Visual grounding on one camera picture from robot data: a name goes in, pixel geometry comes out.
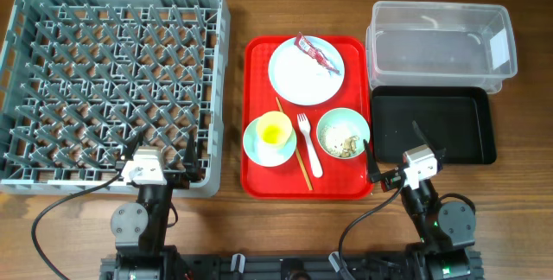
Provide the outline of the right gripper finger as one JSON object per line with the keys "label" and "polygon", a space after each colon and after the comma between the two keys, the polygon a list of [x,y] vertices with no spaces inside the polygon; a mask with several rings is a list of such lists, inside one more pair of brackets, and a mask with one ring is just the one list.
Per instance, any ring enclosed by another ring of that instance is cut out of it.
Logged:
{"label": "right gripper finger", "polygon": [[364,144],[364,149],[366,154],[368,179],[370,182],[380,182],[381,172],[379,170],[376,159],[372,153],[371,146],[366,139],[363,140],[363,144]]}
{"label": "right gripper finger", "polygon": [[429,139],[424,135],[423,131],[420,129],[418,123],[415,120],[412,121],[412,126],[416,136],[431,150],[434,150],[435,148],[432,146]]}

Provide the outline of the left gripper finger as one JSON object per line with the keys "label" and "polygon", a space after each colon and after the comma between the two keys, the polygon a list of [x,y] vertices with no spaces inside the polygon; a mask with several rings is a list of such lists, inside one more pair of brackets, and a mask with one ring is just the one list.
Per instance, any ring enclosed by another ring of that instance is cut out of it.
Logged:
{"label": "left gripper finger", "polygon": [[132,139],[124,146],[122,151],[123,160],[131,160],[139,146],[143,145],[143,133],[135,133]]}
{"label": "left gripper finger", "polygon": [[188,137],[187,145],[181,162],[187,172],[198,171],[198,157],[193,134]]}

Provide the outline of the green bowl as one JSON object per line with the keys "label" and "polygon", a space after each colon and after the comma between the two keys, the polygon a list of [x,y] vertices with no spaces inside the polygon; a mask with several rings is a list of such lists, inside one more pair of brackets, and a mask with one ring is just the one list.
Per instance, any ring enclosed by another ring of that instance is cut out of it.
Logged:
{"label": "green bowl", "polygon": [[371,141],[371,130],[370,130],[369,124],[361,114],[359,114],[355,110],[344,108],[344,107],[335,108],[333,110],[327,111],[320,118],[316,126],[316,138],[321,148],[322,148],[321,131],[325,126],[328,126],[328,125],[347,127],[349,131],[351,131],[354,135],[359,137],[359,141],[357,142],[357,152],[354,156],[349,158],[339,158],[339,157],[330,155],[331,157],[346,160],[346,159],[353,159],[354,157],[357,157],[365,153],[363,140],[366,139],[368,142]]}

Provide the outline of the rice and food scraps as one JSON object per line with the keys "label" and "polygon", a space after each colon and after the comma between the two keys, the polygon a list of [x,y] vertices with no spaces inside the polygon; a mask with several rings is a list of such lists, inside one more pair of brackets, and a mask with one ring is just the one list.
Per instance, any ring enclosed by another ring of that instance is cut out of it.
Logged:
{"label": "rice and food scraps", "polygon": [[344,126],[325,126],[321,131],[322,148],[331,156],[349,158],[357,152],[359,137]]}

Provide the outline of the light blue small bowl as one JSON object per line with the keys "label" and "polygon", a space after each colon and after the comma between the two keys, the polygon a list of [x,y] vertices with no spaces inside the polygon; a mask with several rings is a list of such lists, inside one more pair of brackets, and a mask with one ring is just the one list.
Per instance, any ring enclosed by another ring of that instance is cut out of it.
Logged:
{"label": "light blue small bowl", "polygon": [[276,167],[286,163],[295,153],[297,137],[294,131],[286,144],[281,149],[267,146],[257,135],[257,122],[255,118],[245,129],[242,146],[245,154],[254,163],[263,167]]}

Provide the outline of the yellow plastic cup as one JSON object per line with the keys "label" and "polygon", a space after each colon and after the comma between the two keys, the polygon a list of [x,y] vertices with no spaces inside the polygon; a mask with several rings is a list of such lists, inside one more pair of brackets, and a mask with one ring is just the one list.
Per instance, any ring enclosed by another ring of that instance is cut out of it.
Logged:
{"label": "yellow plastic cup", "polygon": [[268,111],[257,119],[258,138],[266,146],[281,149],[292,134],[292,123],[281,111]]}

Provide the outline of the red sauce packet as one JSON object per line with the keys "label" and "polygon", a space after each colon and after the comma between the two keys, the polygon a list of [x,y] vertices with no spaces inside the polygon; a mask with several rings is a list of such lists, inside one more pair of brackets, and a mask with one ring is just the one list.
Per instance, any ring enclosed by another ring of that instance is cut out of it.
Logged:
{"label": "red sauce packet", "polygon": [[328,57],[301,32],[297,34],[294,40],[294,45],[307,56],[315,60],[321,67],[324,67],[331,73],[340,74],[340,71],[334,66]]}

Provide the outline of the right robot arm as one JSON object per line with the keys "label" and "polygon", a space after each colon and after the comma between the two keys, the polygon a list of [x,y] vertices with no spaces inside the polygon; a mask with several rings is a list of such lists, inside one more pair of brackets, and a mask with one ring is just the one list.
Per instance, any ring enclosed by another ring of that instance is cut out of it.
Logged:
{"label": "right robot arm", "polygon": [[442,171],[444,149],[434,148],[417,122],[422,145],[403,153],[403,162],[382,172],[367,153],[370,181],[394,190],[413,222],[420,241],[403,251],[378,252],[366,259],[370,279],[482,279],[481,254],[475,244],[476,207],[466,196],[439,195],[431,178]]}

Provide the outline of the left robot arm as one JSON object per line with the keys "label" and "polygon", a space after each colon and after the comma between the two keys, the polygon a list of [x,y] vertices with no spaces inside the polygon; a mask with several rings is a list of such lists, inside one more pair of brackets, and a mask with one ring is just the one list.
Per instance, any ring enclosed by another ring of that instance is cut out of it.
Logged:
{"label": "left robot arm", "polygon": [[143,145],[136,134],[116,160],[116,171],[124,181],[138,188],[137,200],[123,204],[111,216],[111,232],[116,238],[116,257],[100,266],[101,279],[192,279],[194,274],[174,245],[166,245],[175,188],[186,187],[199,178],[200,167],[193,139],[187,141],[184,169],[164,172],[159,149]]}

